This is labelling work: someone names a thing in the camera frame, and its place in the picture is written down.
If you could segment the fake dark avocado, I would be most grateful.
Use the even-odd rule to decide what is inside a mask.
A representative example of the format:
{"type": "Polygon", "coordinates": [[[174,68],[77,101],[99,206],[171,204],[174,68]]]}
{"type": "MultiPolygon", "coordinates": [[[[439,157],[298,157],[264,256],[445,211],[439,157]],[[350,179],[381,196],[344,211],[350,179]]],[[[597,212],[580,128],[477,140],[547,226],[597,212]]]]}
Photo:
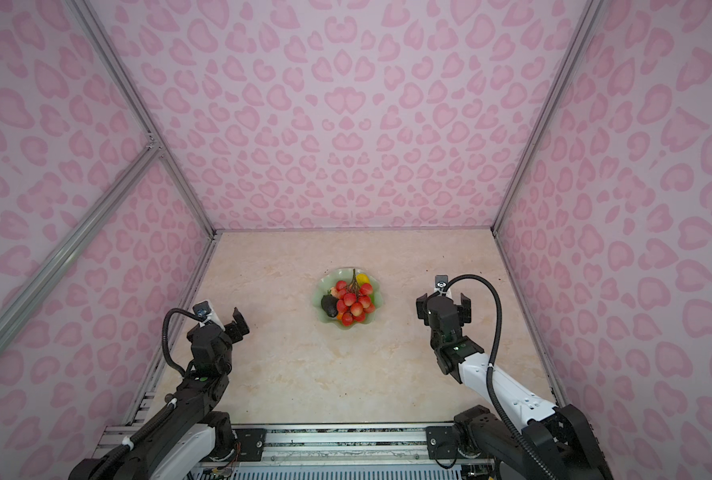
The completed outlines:
{"type": "Polygon", "coordinates": [[[338,302],[339,299],[332,294],[326,294],[322,297],[320,305],[328,318],[336,318],[338,316],[338,302]]]}

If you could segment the fake red grape bunch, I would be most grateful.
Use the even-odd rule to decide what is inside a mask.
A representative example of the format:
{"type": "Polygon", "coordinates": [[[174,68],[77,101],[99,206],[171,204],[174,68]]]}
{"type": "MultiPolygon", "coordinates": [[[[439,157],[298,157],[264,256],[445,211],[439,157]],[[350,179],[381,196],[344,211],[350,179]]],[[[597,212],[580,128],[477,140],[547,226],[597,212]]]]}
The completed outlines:
{"type": "Polygon", "coordinates": [[[343,279],[336,280],[327,291],[327,294],[331,294],[332,287],[339,290],[338,310],[344,315],[342,320],[334,319],[344,328],[365,323],[378,308],[374,284],[370,280],[368,284],[359,286],[356,280],[359,273],[364,272],[350,269],[343,279]]]}

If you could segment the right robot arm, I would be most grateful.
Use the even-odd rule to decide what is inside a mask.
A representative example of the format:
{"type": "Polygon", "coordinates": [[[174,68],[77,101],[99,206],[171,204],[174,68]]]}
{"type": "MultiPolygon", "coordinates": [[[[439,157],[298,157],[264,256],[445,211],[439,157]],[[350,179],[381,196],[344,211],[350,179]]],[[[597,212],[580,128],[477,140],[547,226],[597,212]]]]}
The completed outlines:
{"type": "Polygon", "coordinates": [[[491,404],[455,417],[455,448],[488,456],[521,479],[611,479],[606,457],[581,410],[537,396],[498,367],[503,309],[498,296],[494,301],[494,337],[485,350],[464,334],[464,326],[472,321],[468,297],[455,302],[435,292],[416,300],[418,318],[431,330],[430,347],[441,373],[491,404]]]}

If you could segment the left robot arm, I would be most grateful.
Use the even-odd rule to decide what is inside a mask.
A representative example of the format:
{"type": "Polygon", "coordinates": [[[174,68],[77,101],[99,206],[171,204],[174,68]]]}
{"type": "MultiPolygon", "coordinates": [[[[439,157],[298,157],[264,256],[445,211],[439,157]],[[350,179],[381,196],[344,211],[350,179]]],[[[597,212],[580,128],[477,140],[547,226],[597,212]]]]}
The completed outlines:
{"type": "Polygon", "coordinates": [[[166,364],[181,377],[165,405],[101,458],[82,460],[71,479],[183,479],[202,461],[232,463],[241,453],[230,415],[216,409],[230,383],[233,347],[250,333],[239,309],[220,320],[208,301],[191,310],[170,309],[162,323],[161,348],[166,364]],[[172,357],[172,319],[196,322],[187,333],[192,359],[187,366],[172,357]]]}

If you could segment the fake green yellow mango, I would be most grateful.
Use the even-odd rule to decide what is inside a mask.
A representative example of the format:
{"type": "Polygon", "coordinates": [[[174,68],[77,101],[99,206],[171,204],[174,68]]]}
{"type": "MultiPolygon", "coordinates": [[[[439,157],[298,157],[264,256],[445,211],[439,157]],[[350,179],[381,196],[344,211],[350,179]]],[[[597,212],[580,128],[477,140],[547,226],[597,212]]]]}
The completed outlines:
{"type": "Polygon", "coordinates": [[[356,276],[356,280],[359,286],[363,286],[364,284],[368,284],[370,282],[370,278],[365,273],[359,273],[356,276]]]}

